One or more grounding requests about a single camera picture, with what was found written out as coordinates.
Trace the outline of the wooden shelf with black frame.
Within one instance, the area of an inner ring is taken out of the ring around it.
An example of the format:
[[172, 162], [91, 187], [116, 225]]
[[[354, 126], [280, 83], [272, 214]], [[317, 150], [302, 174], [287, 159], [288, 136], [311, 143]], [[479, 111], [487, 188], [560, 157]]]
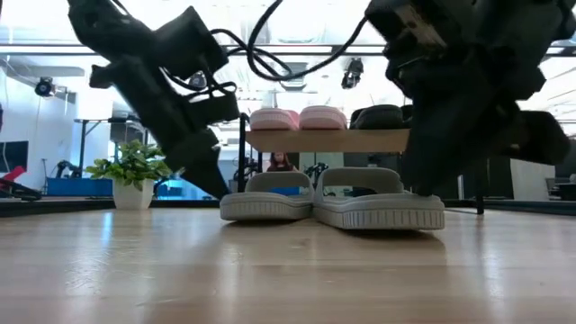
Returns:
[[257, 151], [284, 153], [394, 153], [401, 155], [410, 131], [402, 130], [247, 130], [248, 116], [239, 118], [239, 171], [244, 171], [246, 145]]

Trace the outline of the black overhead frame bar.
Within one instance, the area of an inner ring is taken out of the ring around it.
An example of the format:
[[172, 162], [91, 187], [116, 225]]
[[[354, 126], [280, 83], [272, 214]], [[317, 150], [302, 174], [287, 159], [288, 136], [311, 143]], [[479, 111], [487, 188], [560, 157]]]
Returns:
[[[330, 56], [340, 49], [339, 46], [327, 45], [270, 45], [259, 46], [261, 50], [277, 56]], [[346, 49], [346, 56], [379, 56], [383, 53], [384, 46], [352, 45]], [[88, 47], [81, 45], [61, 44], [0, 44], [2, 55], [40, 55], [40, 56], [97, 56], [97, 53]], [[576, 46], [552, 46], [545, 54], [546, 57], [570, 58], [576, 57]]]

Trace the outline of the grey slide sandal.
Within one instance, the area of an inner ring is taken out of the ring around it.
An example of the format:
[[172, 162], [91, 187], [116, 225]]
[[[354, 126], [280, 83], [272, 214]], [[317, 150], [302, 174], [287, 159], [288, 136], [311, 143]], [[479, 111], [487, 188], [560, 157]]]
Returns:
[[441, 230], [445, 205], [435, 195], [381, 193], [359, 197], [326, 196], [327, 186], [349, 186], [344, 167], [324, 171], [317, 182], [312, 211], [317, 221], [342, 230]]
[[[300, 195], [270, 193], [274, 187], [301, 188]], [[220, 200], [220, 218], [225, 221], [297, 221], [311, 213], [314, 188], [301, 172], [264, 172], [254, 175], [241, 193]]]

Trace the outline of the black background table frame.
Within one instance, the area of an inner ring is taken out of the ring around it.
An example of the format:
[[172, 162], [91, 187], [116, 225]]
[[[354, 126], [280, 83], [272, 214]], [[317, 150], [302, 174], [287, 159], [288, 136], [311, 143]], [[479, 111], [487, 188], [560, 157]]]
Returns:
[[86, 137], [101, 124], [110, 125], [110, 139], [113, 143], [113, 158], [119, 157], [120, 145], [132, 140], [139, 140], [143, 144], [149, 143], [149, 131], [140, 123], [135, 115], [113, 116], [107, 119], [74, 119], [81, 125], [80, 148], [78, 153], [78, 166], [85, 169]]

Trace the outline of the potted green plant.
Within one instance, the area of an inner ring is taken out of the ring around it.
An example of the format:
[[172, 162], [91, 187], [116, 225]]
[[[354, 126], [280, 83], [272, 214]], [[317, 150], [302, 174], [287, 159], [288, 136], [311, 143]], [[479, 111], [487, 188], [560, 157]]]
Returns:
[[95, 159], [85, 171], [92, 179], [112, 180], [116, 209], [146, 210], [153, 200], [155, 182], [172, 174], [164, 161], [165, 155], [155, 144], [137, 139], [121, 144], [119, 152], [118, 159]]

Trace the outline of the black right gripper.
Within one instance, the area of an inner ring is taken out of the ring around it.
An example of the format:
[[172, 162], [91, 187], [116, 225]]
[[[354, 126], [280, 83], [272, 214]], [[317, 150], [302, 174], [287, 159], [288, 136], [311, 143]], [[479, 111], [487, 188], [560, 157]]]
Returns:
[[543, 87], [540, 62], [576, 32], [576, 0], [439, 1], [445, 49], [387, 45], [387, 77], [413, 102], [407, 185], [429, 196], [491, 155], [561, 164], [570, 139], [560, 123], [520, 111], [509, 126], [509, 111]]

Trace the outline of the person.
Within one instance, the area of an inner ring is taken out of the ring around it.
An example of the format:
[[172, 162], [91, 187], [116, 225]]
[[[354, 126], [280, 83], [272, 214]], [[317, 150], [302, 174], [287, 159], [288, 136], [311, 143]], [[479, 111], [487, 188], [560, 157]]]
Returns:
[[267, 172], [297, 172], [298, 169], [292, 164], [284, 152], [272, 152], [269, 158]]

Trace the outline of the dark monitor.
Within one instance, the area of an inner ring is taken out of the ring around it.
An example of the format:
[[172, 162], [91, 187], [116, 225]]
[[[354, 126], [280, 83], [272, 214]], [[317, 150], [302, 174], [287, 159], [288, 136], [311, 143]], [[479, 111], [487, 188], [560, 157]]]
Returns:
[[0, 173], [8, 173], [16, 167], [28, 168], [28, 141], [0, 142]]

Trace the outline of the red object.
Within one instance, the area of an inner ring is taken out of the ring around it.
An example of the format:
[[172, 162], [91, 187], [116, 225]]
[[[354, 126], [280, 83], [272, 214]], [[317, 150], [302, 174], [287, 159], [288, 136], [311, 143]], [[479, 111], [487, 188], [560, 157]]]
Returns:
[[15, 180], [25, 172], [26, 169], [23, 166], [16, 166], [5, 175], [0, 176], [0, 190], [10, 189], [15, 183]]

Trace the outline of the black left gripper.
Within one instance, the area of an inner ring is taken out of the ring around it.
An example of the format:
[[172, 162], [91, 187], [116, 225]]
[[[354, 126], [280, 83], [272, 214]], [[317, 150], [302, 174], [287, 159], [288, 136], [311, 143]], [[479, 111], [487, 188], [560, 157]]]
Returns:
[[179, 94], [158, 67], [136, 57], [92, 66], [90, 86], [114, 86], [154, 136], [166, 164], [184, 180], [217, 199], [230, 193], [218, 168], [219, 141], [209, 126], [239, 117], [233, 93], [192, 100]]

